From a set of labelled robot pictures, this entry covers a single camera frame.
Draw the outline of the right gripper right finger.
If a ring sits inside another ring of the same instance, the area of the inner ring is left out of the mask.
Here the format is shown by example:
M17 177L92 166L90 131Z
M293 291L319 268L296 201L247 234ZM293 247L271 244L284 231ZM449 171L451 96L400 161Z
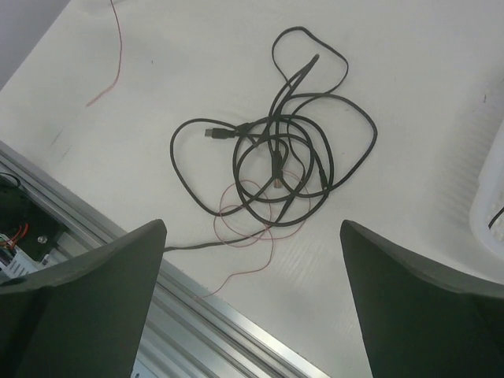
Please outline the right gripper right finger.
M501 377L503 285L345 220L340 239L374 377Z

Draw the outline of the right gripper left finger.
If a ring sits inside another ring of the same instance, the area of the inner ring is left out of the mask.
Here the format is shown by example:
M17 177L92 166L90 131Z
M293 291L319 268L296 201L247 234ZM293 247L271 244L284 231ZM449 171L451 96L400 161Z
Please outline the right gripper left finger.
M167 230L119 239L1 285L3 377L129 377Z

